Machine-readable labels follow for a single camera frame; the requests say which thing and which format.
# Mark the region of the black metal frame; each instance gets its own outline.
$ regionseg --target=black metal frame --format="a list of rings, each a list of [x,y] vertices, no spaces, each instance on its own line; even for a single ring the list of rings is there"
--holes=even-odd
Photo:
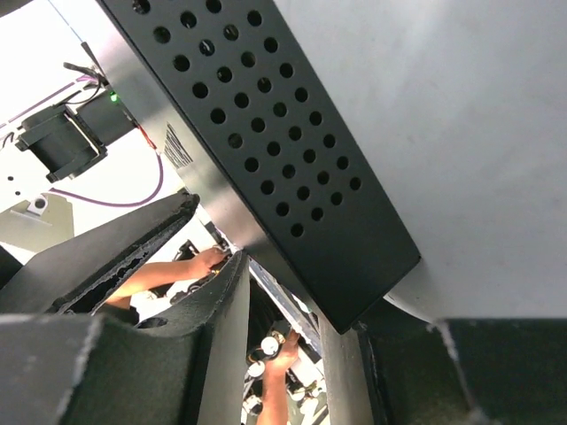
[[[245,248],[280,283],[346,331],[416,265],[416,246],[272,2],[98,3],[276,246],[281,258],[261,243]],[[182,173],[196,148],[163,127]]]

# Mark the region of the purple cable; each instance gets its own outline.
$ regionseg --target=purple cable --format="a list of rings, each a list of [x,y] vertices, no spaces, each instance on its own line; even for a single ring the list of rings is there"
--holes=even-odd
[[[88,202],[89,204],[94,204],[94,205],[110,206],[111,208],[137,208],[138,206],[142,206],[147,204],[148,202],[151,202],[159,194],[159,191],[163,187],[163,163],[161,162],[161,158],[159,157],[159,154],[157,152],[156,152],[156,158],[158,159],[158,168],[159,168],[158,186],[152,192],[151,195],[149,195],[146,199],[142,201],[133,202],[131,204],[115,204],[112,202],[98,201],[96,199],[91,199],[89,197],[84,197],[82,195],[76,195],[74,193],[66,192],[64,190],[59,190],[59,189],[50,189],[50,192],[55,193],[57,195],[61,195],[63,197],[72,197],[74,199],[78,199],[80,201]]]
[[[65,87],[62,87],[61,89],[57,90],[55,93],[51,93],[49,96],[47,96],[46,98],[40,100],[39,102],[37,102],[36,104],[32,104],[29,108],[27,108],[24,112],[20,112],[18,115],[16,115],[15,117],[11,117],[8,120],[8,123],[12,124],[15,120],[17,120],[18,118],[22,117],[23,115],[26,115],[28,112],[33,111],[35,108],[37,108],[38,106],[41,106],[42,104],[44,104],[45,102],[47,102],[48,100],[51,100],[53,97],[55,97],[56,95],[63,93],[65,90],[70,89],[76,82],[84,82],[84,81],[90,81],[90,82],[96,82],[97,80],[95,78],[92,78],[89,75],[82,75],[79,78],[77,78],[75,81],[68,83]],[[0,124],[0,128],[5,127],[6,124]]]

